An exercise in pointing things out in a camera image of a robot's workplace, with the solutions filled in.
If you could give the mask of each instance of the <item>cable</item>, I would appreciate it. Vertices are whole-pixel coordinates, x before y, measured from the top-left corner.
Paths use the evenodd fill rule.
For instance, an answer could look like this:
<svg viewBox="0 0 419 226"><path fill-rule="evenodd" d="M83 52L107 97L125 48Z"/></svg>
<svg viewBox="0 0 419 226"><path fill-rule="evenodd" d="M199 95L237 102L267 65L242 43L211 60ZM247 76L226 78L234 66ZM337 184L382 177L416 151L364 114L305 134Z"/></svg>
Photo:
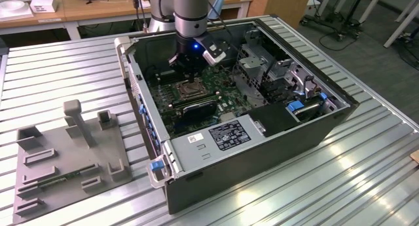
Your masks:
<svg viewBox="0 0 419 226"><path fill-rule="evenodd" d="M143 12L143 21L145 21L145 22L143 22L143 30L146 31L149 25L147 25L147 20L146 20L146 13L145 13L145 8L143 8L143 1L139 0L139 2L141 2L142 12Z"/></svg>
<svg viewBox="0 0 419 226"><path fill-rule="evenodd" d="M134 8L137 9L137 17L138 17L138 21L137 21L137 25L138 25L138 29L139 29L139 31L141 31L141 24L139 24L139 22L141 22L141 16L139 16L139 0L133 0L133 3L134 3Z"/></svg>
<svg viewBox="0 0 419 226"><path fill-rule="evenodd" d="M416 58L417 63L419 62L418 57L416 56L416 54L410 51L410 49L406 47L406 43L404 41L397 41L396 42L396 50L398 51L400 57L404 60L404 62L410 65L416 70L419 71L419 66L416 66L413 62L409 61L409 59L406 59L406 57L402 55L402 49L405 49Z"/></svg>
<svg viewBox="0 0 419 226"><path fill-rule="evenodd" d="M417 57L417 55L414 54L414 52L412 52L412 50L406 47L406 45L404 45L405 49L408 50L408 52L413 55L413 57L417 59L417 61L419 61L419 58Z"/></svg>
<svg viewBox="0 0 419 226"><path fill-rule="evenodd" d="M338 5L338 2L339 2L341 0L337 0L335 1L335 4L334 4L334 7L333 7L333 11L335 11L335 8L337 8L337 5Z"/></svg>
<svg viewBox="0 0 419 226"><path fill-rule="evenodd" d="M90 30L89 28L85 28L85 26L82 26L82 27L83 27L83 29L85 29L86 31L94 33L94 34L95 34L95 37L98 37L98 36L107 36L107 35L110 34L111 30L113 30L114 23L111 23L110 29L109 29L109 31L106 32L106 34L98 34L98 33L94 32L93 30Z"/></svg>
<svg viewBox="0 0 419 226"><path fill-rule="evenodd" d="M227 27L227 25L226 25L226 23L225 23L225 21L223 21L223 19L222 19L222 16L221 16L219 12L217 11L217 9L215 9L215 7L213 6L213 4L211 4L210 1L209 1L209 4L210 4L210 6L211 6L213 11L214 11L215 14L217 14L218 19L219 19L221 22L223 23L225 29L227 30L227 33L229 33L229 35L230 35L229 46L231 46L231 47L237 50L237 52L239 53L239 55L246 58L246 55L242 53L242 51L238 49L238 47L237 47L234 44L231 44L233 39L234 39L234 34L231 33L231 31L230 31L230 29L229 29L229 27ZM218 24L215 24L215 22L214 22L211 19L209 19L209 21L210 21L215 26L218 26Z"/></svg>
<svg viewBox="0 0 419 226"><path fill-rule="evenodd" d="M321 43L321 45L325 47L325 48L327 48L329 50L333 50L333 51L342 51L342 50L345 50L352 44L354 44L356 42L357 42L357 40L358 39L356 39L352 43L349 43L343 48L341 48L341 49L333 49L333 48L330 48L330 47L327 47L325 44L323 44L323 42L322 42L322 40L323 40L323 38L326 37L326 36L330 36L331 34L335 34L335 32L331 32L331 33L327 33L325 36L322 36L321 38L319 38L319 43Z"/></svg>
<svg viewBox="0 0 419 226"><path fill-rule="evenodd" d="M315 17L315 18L321 18L322 16L319 15L319 9L317 8L315 0L314 0L314 8L315 8L314 17Z"/></svg>
<svg viewBox="0 0 419 226"><path fill-rule="evenodd" d="M408 63L409 64L409 66L412 66L414 69L417 69L418 71L419 71L419 68L416 66L416 65L413 65L405 58L404 58L404 56L402 56L402 54L401 54L401 51L398 50L398 53L400 53L400 57L401 57L401 59L405 61L405 63Z"/></svg>
<svg viewBox="0 0 419 226"><path fill-rule="evenodd" d="M99 24L97 24L97 26L93 26L93 27L90 27L90 26L85 26L85 27L94 29L94 28L98 28L98 26L99 26Z"/></svg>
<svg viewBox="0 0 419 226"><path fill-rule="evenodd" d="M162 12L162 0L159 0L159 12L161 12L161 16L163 19L166 19L166 15L163 15L163 12Z"/></svg>

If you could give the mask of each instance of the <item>metal slotted table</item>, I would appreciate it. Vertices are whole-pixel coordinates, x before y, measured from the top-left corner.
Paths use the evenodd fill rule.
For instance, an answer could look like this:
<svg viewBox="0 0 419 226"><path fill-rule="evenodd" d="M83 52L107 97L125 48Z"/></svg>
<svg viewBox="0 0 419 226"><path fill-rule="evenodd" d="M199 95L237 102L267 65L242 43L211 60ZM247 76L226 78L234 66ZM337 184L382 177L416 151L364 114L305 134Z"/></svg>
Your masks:
<svg viewBox="0 0 419 226"><path fill-rule="evenodd" d="M150 185L149 159L114 39L122 35L11 49L3 57L0 101L0 225L13 224L17 129L66 125L63 101L83 118L118 114L135 180L27 225L417 225L418 125L279 19L261 19L361 102L318 147L177 215Z"/></svg>

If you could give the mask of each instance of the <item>label sticker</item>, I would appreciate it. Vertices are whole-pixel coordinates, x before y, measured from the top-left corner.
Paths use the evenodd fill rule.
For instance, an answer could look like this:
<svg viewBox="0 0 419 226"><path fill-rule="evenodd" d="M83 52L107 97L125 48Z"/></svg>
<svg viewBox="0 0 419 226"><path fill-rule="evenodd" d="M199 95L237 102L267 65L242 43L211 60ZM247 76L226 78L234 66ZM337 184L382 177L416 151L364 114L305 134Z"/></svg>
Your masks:
<svg viewBox="0 0 419 226"><path fill-rule="evenodd" d="M189 137L190 143L194 143L194 142L197 142L197 141L199 141L199 140L202 140L202 139L205 139L202 133L195 134L195 135L193 135L193 136Z"/></svg>
<svg viewBox="0 0 419 226"><path fill-rule="evenodd" d="M39 23L49 23L49 22L58 22L58 21L62 21L62 19L43 19L43 20L39 20L38 22Z"/></svg>
<svg viewBox="0 0 419 226"><path fill-rule="evenodd" d="M234 121L211 129L210 134L222 151L226 151L251 140L239 121Z"/></svg>

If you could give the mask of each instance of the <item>blue latch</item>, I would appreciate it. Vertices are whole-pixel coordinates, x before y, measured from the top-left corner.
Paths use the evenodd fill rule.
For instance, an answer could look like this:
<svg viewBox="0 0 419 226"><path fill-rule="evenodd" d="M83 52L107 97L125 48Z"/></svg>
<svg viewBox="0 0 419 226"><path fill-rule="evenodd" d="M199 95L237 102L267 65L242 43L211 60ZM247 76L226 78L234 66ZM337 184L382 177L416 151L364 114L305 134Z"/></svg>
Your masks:
<svg viewBox="0 0 419 226"><path fill-rule="evenodd" d="M305 105L301 101L294 101L287 106L291 112L294 112L297 109L301 109L302 107L305 107Z"/></svg>
<svg viewBox="0 0 419 226"><path fill-rule="evenodd" d="M150 164L151 171L158 171L165 168L165 162L163 161L155 161Z"/></svg>
<svg viewBox="0 0 419 226"><path fill-rule="evenodd" d="M146 108L145 108L145 104L141 105L141 114L146 113Z"/></svg>
<svg viewBox="0 0 419 226"><path fill-rule="evenodd" d="M327 94L321 93L321 98L322 98L323 100L326 100L326 99L327 99Z"/></svg>

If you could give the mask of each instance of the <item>barcode sticker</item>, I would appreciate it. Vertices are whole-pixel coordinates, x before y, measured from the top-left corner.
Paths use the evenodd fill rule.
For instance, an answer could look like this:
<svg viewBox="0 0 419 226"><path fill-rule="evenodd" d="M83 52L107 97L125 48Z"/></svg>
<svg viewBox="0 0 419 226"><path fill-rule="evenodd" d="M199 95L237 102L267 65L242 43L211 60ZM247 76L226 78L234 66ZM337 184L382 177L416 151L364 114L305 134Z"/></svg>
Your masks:
<svg viewBox="0 0 419 226"><path fill-rule="evenodd" d="M198 133L198 134L195 134L195 135L193 135L193 136L189 137L190 143L194 143L194 142L197 142L197 141L199 141L199 140L202 140L202 139L205 139L202 133Z"/></svg>
<svg viewBox="0 0 419 226"><path fill-rule="evenodd" d="M59 22L62 21L62 19L43 19L43 20L39 20L38 22L39 23L50 23L50 22Z"/></svg>

